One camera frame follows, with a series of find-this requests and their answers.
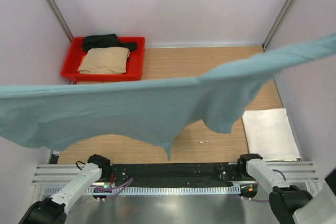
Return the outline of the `blue t-shirt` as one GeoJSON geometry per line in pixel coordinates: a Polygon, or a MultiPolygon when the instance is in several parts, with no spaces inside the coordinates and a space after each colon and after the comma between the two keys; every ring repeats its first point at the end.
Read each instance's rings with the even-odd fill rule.
{"type": "Polygon", "coordinates": [[[219,65],[198,76],[106,84],[2,86],[1,137],[63,151],[115,134],[163,148],[197,121],[230,133],[261,87],[278,72],[335,54],[335,34],[219,65]]]}

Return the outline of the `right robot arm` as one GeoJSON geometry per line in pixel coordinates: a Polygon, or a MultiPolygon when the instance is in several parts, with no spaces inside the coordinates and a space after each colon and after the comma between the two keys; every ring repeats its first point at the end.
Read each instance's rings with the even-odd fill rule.
{"type": "Polygon", "coordinates": [[[243,175],[254,178],[269,194],[272,213],[279,223],[335,223],[335,170],[313,197],[279,177],[258,154],[242,154],[237,164],[243,175]]]}

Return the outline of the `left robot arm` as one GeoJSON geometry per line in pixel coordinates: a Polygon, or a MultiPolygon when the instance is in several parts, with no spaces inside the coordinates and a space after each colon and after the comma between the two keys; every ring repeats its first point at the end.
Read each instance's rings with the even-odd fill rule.
{"type": "Polygon", "coordinates": [[[62,190],[49,198],[32,204],[19,224],[65,223],[67,214],[80,196],[96,181],[108,176],[111,161],[101,155],[91,155],[80,170],[62,190]]]}

